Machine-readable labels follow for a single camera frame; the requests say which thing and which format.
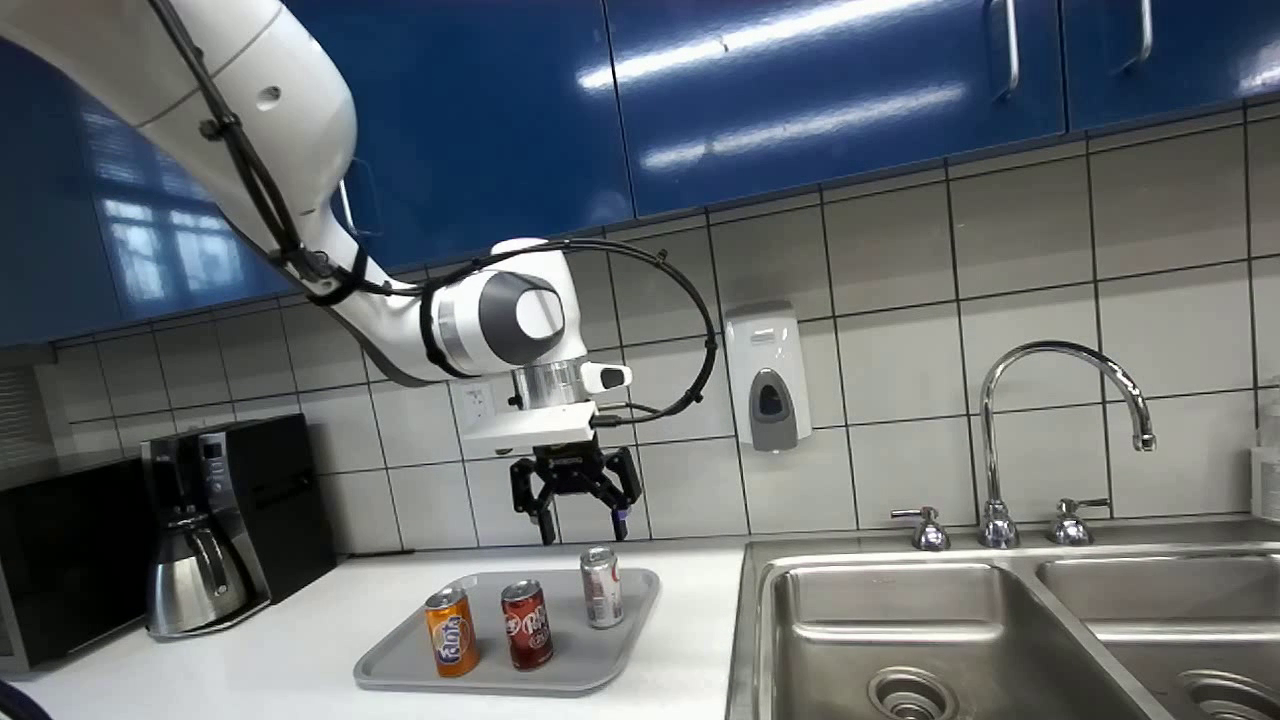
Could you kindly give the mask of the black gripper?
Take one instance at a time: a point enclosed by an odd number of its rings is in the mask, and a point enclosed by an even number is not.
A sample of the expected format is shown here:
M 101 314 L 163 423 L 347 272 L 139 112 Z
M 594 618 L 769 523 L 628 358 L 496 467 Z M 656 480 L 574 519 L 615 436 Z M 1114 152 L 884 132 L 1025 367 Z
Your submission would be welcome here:
M 539 541 L 562 541 L 556 496 L 589 493 L 610 503 L 613 541 L 634 534 L 639 476 L 628 449 L 605 452 L 596 439 L 533 449 L 514 467 L 514 506 L 533 511 Z

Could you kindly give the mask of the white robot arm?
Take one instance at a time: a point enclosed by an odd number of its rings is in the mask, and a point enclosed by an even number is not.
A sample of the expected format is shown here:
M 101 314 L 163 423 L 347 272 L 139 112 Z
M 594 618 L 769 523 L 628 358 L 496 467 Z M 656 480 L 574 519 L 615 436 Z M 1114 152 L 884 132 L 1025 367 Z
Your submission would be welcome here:
M 610 423 L 601 395 L 634 371 L 589 355 L 566 246 L 514 237 L 445 279 L 383 272 L 342 215 L 354 89 L 283 0 L 0 0 L 0 38 L 181 163 L 389 381 L 505 377 L 515 404 L 472 439 L 509 456 L 514 506 L 544 534 L 562 531 L 566 496 L 634 511 L 638 462 L 596 439 Z

